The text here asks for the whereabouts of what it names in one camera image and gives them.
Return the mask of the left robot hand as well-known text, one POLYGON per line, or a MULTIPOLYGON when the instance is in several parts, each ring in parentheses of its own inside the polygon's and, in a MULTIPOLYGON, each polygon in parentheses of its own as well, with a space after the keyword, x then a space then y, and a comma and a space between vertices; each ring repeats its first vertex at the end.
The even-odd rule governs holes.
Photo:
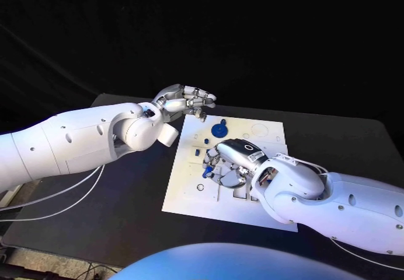
POLYGON ((215 107, 217 97, 198 87, 175 84, 157 94, 152 103, 163 115, 163 122, 173 122, 182 115, 192 115, 201 120, 206 119, 204 107, 215 107))

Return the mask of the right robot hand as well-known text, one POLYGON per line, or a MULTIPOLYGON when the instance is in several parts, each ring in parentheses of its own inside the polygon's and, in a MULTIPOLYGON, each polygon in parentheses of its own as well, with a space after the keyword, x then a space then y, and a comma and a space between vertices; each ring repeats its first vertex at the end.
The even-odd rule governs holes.
POLYGON ((230 189, 241 188, 267 160, 268 157, 257 145, 244 139, 227 139, 205 154, 202 177, 230 189), (230 169, 224 175, 214 173, 221 161, 230 169))

